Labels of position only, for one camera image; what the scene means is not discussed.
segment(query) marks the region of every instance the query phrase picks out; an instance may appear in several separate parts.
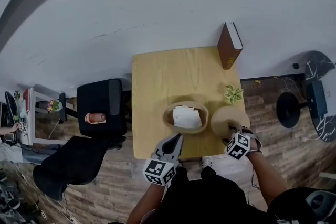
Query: brown book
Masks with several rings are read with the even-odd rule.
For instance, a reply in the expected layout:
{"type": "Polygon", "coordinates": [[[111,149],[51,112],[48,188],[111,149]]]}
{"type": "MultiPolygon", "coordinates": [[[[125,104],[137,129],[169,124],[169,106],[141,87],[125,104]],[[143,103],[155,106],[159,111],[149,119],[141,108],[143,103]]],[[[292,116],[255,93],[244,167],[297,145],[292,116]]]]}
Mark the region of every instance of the brown book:
{"type": "Polygon", "coordinates": [[[231,68],[243,49],[234,23],[225,23],[218,42],[218,52],[225,70],[231,68]]]}

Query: white paper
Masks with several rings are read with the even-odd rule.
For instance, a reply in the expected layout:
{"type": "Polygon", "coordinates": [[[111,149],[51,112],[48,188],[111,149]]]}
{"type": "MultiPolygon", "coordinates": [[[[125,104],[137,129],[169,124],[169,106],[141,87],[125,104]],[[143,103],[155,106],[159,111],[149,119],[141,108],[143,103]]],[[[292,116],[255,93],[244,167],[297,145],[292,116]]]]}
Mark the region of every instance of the white paper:
{"type": "Polygon", "coordinates": [[[198,110],[188,106],[176,106],[173,110],[174,126],[182,128],[202,127],[198,110]]]}
{"type": "Polygon", "coordinates": [[[336,115],[336,69],[331,69],[327,74],[320,78],[323,85],[325,101],[328,112],[324,117],[336,115]]]}

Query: wooden floor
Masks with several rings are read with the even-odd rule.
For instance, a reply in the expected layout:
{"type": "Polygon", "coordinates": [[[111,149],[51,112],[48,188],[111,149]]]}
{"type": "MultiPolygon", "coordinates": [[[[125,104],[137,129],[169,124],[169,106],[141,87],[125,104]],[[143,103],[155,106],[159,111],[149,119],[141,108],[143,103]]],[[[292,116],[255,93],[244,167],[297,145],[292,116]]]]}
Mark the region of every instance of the wooden floor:
{"type": "MultiPolygon", "coordinates": [[[[287,81],[287,85],[297,95],[291,81],[287,81]]],[[[303,142],[304,137],[317,138],[308,109],[301,111],[299,123],[292,129],[282,127],[277,120],[276,100],[281,92],[287,91],[285,83],[272,78],[261,80],[260,84],[244,81],[242,86],[251,128],[263,142],[263,153],[289,185],[333,188],[336,180],[319,178],[318,175],[321,171],[336,172],[336,142],[303,142]]],[[[36,122],[38,136],[48,137],[57,120],[58,116],[55,114],[40,114],[36,122]]],[[[70,138],[73,135],[79,135],[78,123],[76,119],[69,119],[65,124],[56,127],[52,137],[70,138]]],[[[144,160],[135,159],[133,156],[131,126],[126,137],[121,150],[106,153],[100,172],[92,183],[84,186],[70,185],[67,188],[67,204],[64,200],[59,204],[46,199],[36,188],[31,175],[33,165],[7,162],[2,164],[8,173],[19,181],[20,190],[27,202],[35,203],[39,200],[40,208],[48,218],[45,223],[70,223],[65,218],[70,215],[84,224],[125,223],[128,214],[149,185],[141,174],[144,160]],[[20,177],[20,173],[26,176],[27,184],[20,177]]],[[[217,173],[234,180],[247,195],[253,173],[250,162],[247,159],[237,162],[225,155],[214,158],[213,168],[217,173]]],[[[183,165],[189,170],[190,179],[199,178],[200,161],[186,162],[183,165]]],[[[261,193],[255,188],[250,190],[250,201],[257,208],[266,210],[261,193]]]]}

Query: chair backrest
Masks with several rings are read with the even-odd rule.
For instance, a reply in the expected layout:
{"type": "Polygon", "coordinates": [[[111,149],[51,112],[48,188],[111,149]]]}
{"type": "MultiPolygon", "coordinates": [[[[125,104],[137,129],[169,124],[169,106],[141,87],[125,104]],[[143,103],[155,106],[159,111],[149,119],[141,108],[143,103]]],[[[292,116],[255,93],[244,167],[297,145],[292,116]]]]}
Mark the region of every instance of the chair backrest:
{"type": "Polygon", "coordinates": [[[84,185],[96,177],[113,138],[72,137],[33,171],[36,186],[48,197],[62,200],[68,184],[84,185]]]}

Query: person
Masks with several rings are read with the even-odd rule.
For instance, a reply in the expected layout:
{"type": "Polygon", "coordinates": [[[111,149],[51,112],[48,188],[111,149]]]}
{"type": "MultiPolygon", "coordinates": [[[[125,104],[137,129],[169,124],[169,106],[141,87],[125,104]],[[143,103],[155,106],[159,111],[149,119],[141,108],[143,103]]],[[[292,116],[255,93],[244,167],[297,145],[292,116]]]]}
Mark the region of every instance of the person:
{"type": "MultiPolygon", "coordinates": [[[[257,143],[251,138],[251,150],[256,149],[257,143]]],[[[211,158],[206,157],[200,180],[189,181],[186,169],[178,167],[165,195],[163,186],[151,184],[130,213],[127,224],[317,223],[305,201],[305,189],[288,189],[262,152],[249,152],[247,157],[258,177],[267,212],[248,205],[243,190],[235,182],[218,176],[211,168],[211,158]]]]}
{"type": "MultiPolygon", "coordinates": [[[[15,123],[13,127],[0,128],[0,135],[14,133],[18,128],[19,123],[15,123]]],[[[10,146],[0,140],[0,161],[41,164],[44,159],[55,153],[59,147],[59,145],[51,145],[36,150],[28,145],[20,143],[10,146]]]]}

